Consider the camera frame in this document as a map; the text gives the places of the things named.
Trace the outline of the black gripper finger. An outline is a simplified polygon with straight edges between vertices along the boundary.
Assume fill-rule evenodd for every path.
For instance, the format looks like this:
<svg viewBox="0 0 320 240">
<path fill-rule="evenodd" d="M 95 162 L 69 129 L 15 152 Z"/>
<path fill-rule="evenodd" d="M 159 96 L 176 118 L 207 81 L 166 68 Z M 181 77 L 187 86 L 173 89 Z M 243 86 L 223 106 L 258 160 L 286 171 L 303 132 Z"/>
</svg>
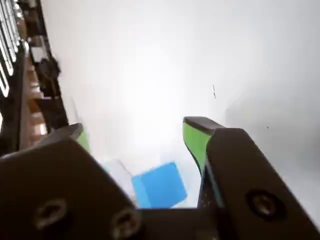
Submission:
<svg viewBox="0 0 320 240">
<path fill-rule="evenodd" d="M 0 160 L 3 240 L 135 240 L 141 228 L 130 199 L 71 137 Z"/>
<path fill-rule="evenodd" d="M 243 129 L 186 116 L 182 135 L 201 175 L 199 194 L 215 202 L 221 240 L 319 239 L 305 210 Z"/>
</svg>

